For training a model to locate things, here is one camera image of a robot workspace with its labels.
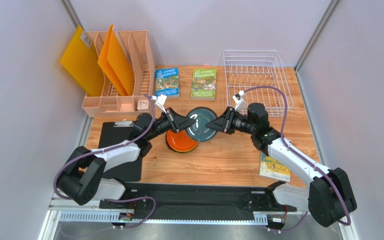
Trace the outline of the green treehouse book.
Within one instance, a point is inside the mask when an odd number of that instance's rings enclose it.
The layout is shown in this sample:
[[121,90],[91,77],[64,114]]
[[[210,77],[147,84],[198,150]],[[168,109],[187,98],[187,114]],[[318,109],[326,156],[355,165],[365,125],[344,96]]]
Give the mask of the green treehouse book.
[[216,100],[217,70],[194,69],[191,81],[190,98],[194,100]]

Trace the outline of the black base mat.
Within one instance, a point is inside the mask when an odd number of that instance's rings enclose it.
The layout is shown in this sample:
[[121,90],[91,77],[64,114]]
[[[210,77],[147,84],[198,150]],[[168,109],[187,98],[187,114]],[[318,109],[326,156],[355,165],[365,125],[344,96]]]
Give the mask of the black base mat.
[[254,212],[294,213],[297,208],[277,206],[263,187],[129,183],[123,200],[152,197],[132,203],[102,200],[100,209],[134,210],[141,219],[156,206],[152,220],[247,221]]

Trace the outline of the dark brown plate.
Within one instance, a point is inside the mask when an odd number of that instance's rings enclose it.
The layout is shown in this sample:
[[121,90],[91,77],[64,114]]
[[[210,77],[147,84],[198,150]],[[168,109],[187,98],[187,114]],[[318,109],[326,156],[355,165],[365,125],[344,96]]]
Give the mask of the dark brown plate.
[[197,142],[208,142],[216,136],[216,130],[206,127],[207,123],[210,123],[217,118],[216,113],[210,108],[196,107],[187,114],[187,117],[195,120],[195,123],[185,130],[192,140]]

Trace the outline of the small white box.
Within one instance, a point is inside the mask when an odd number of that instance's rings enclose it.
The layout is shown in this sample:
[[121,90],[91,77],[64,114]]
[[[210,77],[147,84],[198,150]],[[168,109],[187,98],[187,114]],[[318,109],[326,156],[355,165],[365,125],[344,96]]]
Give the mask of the small white box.
[[137,102],[137,111],[139,112],[149,112],[150,111],[150,102],[149,100],[141,99]]

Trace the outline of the yellow folder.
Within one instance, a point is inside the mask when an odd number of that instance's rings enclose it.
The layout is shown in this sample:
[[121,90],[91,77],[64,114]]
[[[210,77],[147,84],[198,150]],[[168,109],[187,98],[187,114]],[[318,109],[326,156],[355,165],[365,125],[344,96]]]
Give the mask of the yellow folder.
[[101,96],[104,87],[104,75],[98,58],[92,39],[78,26],[60,64],[90,97]]

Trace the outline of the blue treehouse book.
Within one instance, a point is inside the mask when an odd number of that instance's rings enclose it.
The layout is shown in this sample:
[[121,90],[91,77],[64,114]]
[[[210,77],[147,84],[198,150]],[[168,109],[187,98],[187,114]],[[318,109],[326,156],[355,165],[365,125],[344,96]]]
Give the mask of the blue treehouse book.
[[155,71],[155,95],[165,95],[167,98],[180,97],[180,80],[177,67]]

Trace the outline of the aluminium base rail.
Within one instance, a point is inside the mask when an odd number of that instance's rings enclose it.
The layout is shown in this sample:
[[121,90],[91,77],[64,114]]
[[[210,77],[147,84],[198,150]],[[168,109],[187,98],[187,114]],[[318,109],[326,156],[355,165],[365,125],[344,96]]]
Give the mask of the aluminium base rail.
[[356,240],[353,224],[319,225],[304,210],[267,206],[261,189],[210,186],[136,186],[132,202],[93,199],[84,205],[53,197],[39,239],[127,239],[157,237],[152,227],[245,225],[262,236],[286,239]]

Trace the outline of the black clipboard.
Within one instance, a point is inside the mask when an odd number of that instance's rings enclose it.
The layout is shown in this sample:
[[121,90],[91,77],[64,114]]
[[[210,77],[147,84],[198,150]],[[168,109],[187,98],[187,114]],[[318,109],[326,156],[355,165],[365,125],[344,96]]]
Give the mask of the black clipboard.
[[[115,126],[115,122],[104,122],[98,148],[106,148],[128,140],[133,126]],[[104,179],[117,179],[123,182],[138,182],[142,178],[143,158],[113,167],[103,173]]]

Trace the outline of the orange folder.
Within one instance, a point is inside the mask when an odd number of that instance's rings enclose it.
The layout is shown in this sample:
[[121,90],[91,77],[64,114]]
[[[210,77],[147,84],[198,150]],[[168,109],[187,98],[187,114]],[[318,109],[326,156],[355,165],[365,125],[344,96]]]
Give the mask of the orange folder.
[[135,76],[115,25],[110,25],[98,61],[99,67],[121,96],[131,96]]

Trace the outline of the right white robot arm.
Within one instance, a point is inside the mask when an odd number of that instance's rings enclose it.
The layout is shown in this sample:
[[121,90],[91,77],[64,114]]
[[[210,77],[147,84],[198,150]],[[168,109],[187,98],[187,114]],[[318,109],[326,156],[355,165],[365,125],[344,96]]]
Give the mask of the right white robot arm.
[[293,146],[270,126],[269,114],[262,103],[251,103],[246,115],[228,107],[205,126],[229,135],[235,131],[250,134],[256,149],[281,162],[305,183],[306,188],[276,183],[270,191],[276,204],[307,211],[323,227],[342,218],[349,220],[350,213],[358,208],[347,173],[339,167],[331,169],[312,160]]

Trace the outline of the yellow illustrated book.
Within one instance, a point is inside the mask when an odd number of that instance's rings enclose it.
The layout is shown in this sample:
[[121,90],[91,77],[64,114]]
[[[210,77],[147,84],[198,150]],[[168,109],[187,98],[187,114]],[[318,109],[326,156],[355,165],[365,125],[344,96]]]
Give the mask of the yellow illustrated book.
[[291,172],[281,162],[260,153],[259,176],[279,181],[290,182]]

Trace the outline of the orange plate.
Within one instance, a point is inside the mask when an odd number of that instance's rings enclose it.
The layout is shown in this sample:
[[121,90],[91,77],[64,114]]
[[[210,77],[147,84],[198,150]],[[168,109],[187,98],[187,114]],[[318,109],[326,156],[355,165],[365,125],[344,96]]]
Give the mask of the orange plate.
[[168,131],[165,135],[167,146],[175,152],[187,153],[195,149],[199,142],[190,138],[185,130],[180,132]]

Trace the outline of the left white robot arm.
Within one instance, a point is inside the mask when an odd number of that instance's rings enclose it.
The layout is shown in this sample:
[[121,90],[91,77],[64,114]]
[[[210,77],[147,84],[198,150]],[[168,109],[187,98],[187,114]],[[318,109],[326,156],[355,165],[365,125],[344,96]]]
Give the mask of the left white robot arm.
[[77,147],[56,173],[53,190],[60,198],[73,200],[82,206],[99,193],[101,185],[107,183],[105,172],[145,157],[152,149],[152,139],[168,131],[179,133],[195,123],[195,119],[179,115],[170,107],[159,118],[142,113],[133,123],[130,140],[99,149]]

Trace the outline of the pink plastic file organizer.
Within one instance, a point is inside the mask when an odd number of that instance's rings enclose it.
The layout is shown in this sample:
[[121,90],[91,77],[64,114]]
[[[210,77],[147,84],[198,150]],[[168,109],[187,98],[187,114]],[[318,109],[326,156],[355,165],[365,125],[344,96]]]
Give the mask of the pink plastic file organizer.
[[140,101],[145,94],[155,94],[155,63],[150,38],[146,30],[119,31],[127,58],[134,70],[133,95],[121,96],[107,76],[103,75],[100,96],[84,97],[82,108],[91,118],[135,118],[145,111],[139,111]]

